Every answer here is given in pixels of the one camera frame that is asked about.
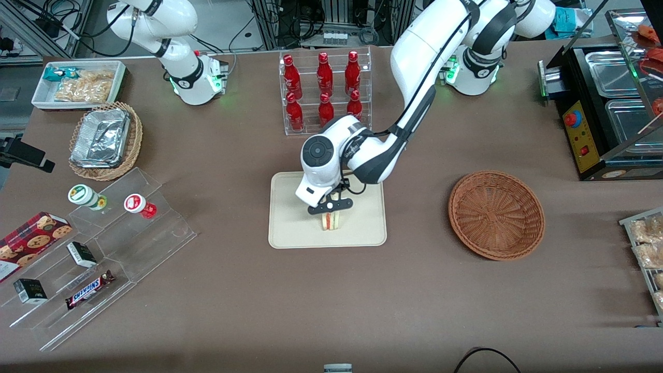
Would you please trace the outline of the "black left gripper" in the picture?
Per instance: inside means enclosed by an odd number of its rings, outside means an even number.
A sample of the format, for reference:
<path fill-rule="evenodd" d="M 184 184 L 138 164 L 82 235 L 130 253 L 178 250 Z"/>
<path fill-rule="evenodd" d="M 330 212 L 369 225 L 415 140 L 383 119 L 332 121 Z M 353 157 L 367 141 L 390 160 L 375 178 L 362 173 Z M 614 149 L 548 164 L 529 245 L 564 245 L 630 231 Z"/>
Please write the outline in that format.
<path fill-rule="evenodd" d="M 339 200 L 327 199 L 320 203 L 317 207 L 308 207 L 310 215 L 322 214 L 322 223 L 328 222 L 328 214 L 339 211 L 339 219 L 345 214 L 345 210 L 353 207 L 353 201 L 350 198 L 342 198 Z"/>

